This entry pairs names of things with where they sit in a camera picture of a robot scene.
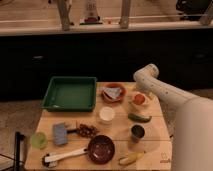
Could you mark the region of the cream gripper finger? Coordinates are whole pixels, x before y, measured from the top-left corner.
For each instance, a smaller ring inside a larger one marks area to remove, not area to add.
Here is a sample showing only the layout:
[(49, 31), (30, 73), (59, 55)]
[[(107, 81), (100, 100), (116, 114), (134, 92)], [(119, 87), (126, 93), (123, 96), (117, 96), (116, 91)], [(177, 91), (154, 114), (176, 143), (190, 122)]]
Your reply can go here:
[(140, 98), (138, 95), (133, 95), (131, 97), (131, 101), (130, 103), (133, 105), (133, 106), (139, 106), (140, 105)]
[(153, 99), (153, 94), (151, 92), (145, 93), (145, 103), (149, 104)]

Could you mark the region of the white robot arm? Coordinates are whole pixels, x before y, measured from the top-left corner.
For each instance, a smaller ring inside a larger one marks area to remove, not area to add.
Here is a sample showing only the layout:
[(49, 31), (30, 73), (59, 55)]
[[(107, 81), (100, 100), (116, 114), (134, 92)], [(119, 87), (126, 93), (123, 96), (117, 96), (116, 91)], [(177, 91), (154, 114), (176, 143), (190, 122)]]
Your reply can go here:
[(158, 75), (158, 67), (148, 64), (133, 79), (176, 108), (171, 171), (213, 171), (213, 100), (162, 82)]

